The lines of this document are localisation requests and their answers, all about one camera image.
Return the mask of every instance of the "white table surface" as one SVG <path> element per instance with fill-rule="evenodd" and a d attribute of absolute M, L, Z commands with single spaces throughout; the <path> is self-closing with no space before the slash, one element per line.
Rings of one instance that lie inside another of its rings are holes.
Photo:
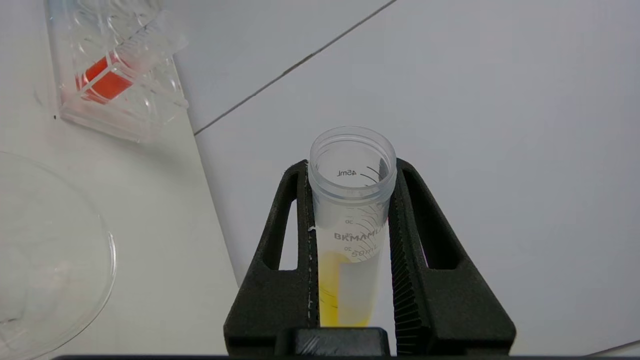
<path fill-rule="evenodd" d="M 387 1 L 165 0 L 189 38 L 175 59 L 191 101 L 193 129 L 200 130 Z"/>
<path fill-rule="evenodd" d="M 51 167 L 113 233 L 111 298 L 60 354 L 225 354 L 236 280 L 186 112 L 151 145 L 54 120 L 41 1 L 0 2 L 0 151 Z"/>
<path fill-rule="evenodd" d="M 637 1 L 392 4 L 196 137 L 236 275 L 283 171 L 324 130 L 361 125 L 423 175 L 515 322 L 513 354 L 640 339 L 638 15 Z"/>

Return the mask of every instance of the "yellow liquid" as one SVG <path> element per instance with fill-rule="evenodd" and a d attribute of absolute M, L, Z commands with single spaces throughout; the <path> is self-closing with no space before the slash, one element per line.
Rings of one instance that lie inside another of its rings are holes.
<path fill-rule="evenodd" d="M 341 323 L 339 321 L 340 267 L 341 264 L 350 263 L 345 255 L 332 251 L 325 252 L 319 259 L 318 294 L 320 298 L 320 325 L 323 327 L 365 327 L 369 324 L 371 313 L 367 318 L 357 323 Z"/>

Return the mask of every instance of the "red object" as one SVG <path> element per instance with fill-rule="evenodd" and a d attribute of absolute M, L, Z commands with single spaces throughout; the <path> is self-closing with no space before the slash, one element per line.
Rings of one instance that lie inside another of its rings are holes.
<path fill-rule="evenodd" d="M 111 57 L 111 61 L 119 62 L 118 58 L 115 56 Z M 82 81 L 77 84 L 78 90 L 91 82 L 91 80 L 95 79 L 96 76 L 100 75 L 107 66 L 108 63 L 106 56 L 93 64 L 84 72 Z M 101 79 L 96 81 L 91 88 L 87 89 L 86 93 L 88 94 L 89 99 L 101 104 L 106 104 L 114 97 L 120 95 L 124 90 L 127 90 L 132 84 L 133 83 L 128 79 L 123 78 L 113 71 L 109 71 Z"/>

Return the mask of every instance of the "clear plastic container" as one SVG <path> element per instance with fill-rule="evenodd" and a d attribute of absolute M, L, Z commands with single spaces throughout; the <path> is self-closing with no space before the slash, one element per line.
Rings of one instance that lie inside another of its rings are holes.
<path fill-rule="evenodd" d="M 157 0 L 48 0 L 60 117 L 151 142 L 188 107 L 171 55 L 186 45 Z"/>
<path fill-rule="evenodd" d="M 49 169 L 0 152 L 0 359 L 28 360 L 87 327 L 115 277 L 111 234 Z"/>
<path fill-rule="evenodd" d="M 388 238 L 396 153 L 382 135 L 338 127 L 311 147 L 322 326 L 366 326 L 374 305 L 380 253 Z"/>

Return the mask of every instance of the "glass petri dish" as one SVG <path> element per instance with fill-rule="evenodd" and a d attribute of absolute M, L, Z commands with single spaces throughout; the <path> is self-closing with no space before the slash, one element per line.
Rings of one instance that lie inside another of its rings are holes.
<path fill-rule="evenodd" d="M 111 293 L 115 254 L 78 189 L 0 152 L 0 360 L 34 359 L 87 327 Z"/>

